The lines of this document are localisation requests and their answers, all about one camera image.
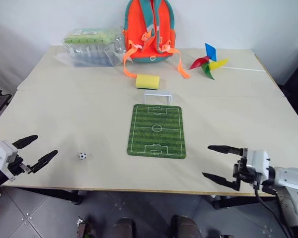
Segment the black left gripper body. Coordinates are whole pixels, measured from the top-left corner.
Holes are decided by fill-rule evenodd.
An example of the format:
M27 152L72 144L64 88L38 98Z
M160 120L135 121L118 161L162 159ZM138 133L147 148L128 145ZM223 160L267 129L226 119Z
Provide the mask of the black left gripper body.
M18 176L21 173L31 173L32 170L29 165L23 163L23 159L20 156L16 156L14 162L8 165L8 170L14 175Z

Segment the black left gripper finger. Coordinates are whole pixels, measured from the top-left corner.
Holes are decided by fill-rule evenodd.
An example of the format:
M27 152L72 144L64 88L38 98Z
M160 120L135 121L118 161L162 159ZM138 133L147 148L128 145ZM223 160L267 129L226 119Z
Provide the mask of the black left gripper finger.
M52 152L46 154L42 158L38 160L36 164L33 166L28 165L28 168L30 169L31 173L36 173L46 165L57 155L58 150L53 150Z
M17 149L22 149L26 146L28 146L30 143L38 139L38 135L31 135L22 139L19 139L12 143L12 145Z

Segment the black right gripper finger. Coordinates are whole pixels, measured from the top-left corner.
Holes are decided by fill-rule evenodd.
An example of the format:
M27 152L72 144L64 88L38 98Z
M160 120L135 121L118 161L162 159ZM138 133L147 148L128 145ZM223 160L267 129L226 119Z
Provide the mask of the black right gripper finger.
M210 179L211 181L215 182L216 184L231 188L235 191L239 191L240 189L240 181L236 180L236 181L228 181L223 177L214 175L214 174L209 174L209 173L204 173L202 172L202 175L208 179Z
M219 152L219 153L223 153L223 154L236 154L239 156L243 155L243 148L235 148L235 147L231 147L231 146L227 146L227 145L209 145L208 149Z

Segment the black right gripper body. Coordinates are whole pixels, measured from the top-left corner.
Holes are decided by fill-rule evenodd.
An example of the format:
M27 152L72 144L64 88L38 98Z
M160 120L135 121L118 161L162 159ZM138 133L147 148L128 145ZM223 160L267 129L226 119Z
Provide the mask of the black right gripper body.
M258 186L260 174L256 172L253 164L253 152L247 148L241 150L241 158L234 165L233 177L236 180Z

